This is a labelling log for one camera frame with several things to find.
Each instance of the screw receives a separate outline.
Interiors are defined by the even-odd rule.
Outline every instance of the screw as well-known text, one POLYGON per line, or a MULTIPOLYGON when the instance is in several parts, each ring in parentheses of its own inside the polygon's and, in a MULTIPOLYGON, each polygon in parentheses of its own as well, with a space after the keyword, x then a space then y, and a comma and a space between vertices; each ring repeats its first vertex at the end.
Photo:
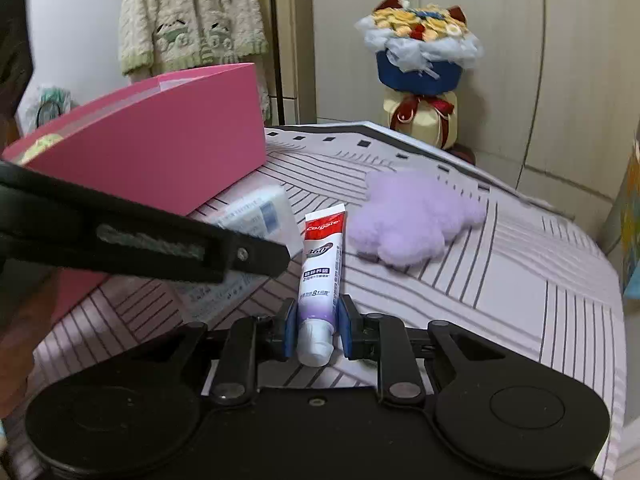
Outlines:
POLYGON ((249 259, 249 251, 247 251, 244 247, 240 247, 238 249, 238 260, 241 262, 245 262, 249 259))
POLYGON ((420 386, 414 383, 395 383, 389 388, 391 395, 398 399, 413 399, 420 391, 420 386))
POLYGON ((213 394, 219 399, 237 399, 244 392, 244 386, 239 383, 221 383, 213 388, 213 394))
POLYGON ((324 406, 326 404, 326 399, 322 397, 314 397, 313 399, 309 399, 309 405, 314 408, 319 408, 320 406, 324 406))

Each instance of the white wall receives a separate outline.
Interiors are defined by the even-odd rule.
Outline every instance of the white wall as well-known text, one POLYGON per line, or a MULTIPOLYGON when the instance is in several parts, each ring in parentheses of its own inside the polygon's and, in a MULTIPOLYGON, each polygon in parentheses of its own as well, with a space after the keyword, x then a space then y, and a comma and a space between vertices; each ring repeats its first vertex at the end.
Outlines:
MULTIPOLYGON (((127 84, 118 62, 120 0, 29 0, 34 74, 84 104, 127 84)), ((18 114, 24 117, 24 102, 18 114)))

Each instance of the white jacket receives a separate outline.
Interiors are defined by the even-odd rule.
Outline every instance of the white jacket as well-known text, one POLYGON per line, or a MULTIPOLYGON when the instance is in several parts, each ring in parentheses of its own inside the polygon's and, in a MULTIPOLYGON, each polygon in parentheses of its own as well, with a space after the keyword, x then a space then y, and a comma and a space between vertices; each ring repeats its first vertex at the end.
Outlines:
MULTIPOLYGON (((267 49, 258 0, 122 0, 124 75, 233 63, 267 49)), ((260 86, 264 108, 267 91, 260 86)))

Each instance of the colgate logo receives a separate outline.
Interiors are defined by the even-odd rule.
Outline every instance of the colgate logo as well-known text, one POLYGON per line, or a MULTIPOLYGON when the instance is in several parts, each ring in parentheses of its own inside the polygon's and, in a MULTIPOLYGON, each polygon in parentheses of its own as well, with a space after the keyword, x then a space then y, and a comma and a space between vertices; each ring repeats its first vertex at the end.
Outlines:
POLYGON ((313 258, 314 256, 320 256, 320 254, 324 254, 329 249, 331 249, 333 246, 334 245, 331 242, 329 242, 329 243, 324 244, 322 247, 318 247, 317 249, 311 249, 310 251, 307 251, 306 257, 307 258, 313 258))
POLYGON ((339 220, 334 220, 333 222, 328 222, 326 224, 322 224, 321 226, 315 227, 313 225, 310 225, 309 227, 306 228, 307 231, 319 231, 322 229, 326 229, 327 227, 331 227, 332 225, 336 225, 339 224, 340 221, 339 220))

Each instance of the door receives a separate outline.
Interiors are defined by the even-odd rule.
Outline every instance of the door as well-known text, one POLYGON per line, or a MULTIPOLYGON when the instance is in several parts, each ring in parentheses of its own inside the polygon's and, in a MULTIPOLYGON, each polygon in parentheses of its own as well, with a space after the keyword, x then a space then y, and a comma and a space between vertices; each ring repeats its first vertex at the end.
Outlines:
POLYGON ((640 0, 546 0, 526 165, 615 198, 640 118, 640 0))
POLYGON ((314 0, 319 120, 381 122, 383 86, 376 59, 353 27, 380 1, 314 0))
POLYGON ((515 186, 529 139, 540 77, 543 0, 420 0, 459 5, 485 49, 463 73, 458 139, 478 165, 515 186), (483 167, 483 162, 491 167, 483 167))

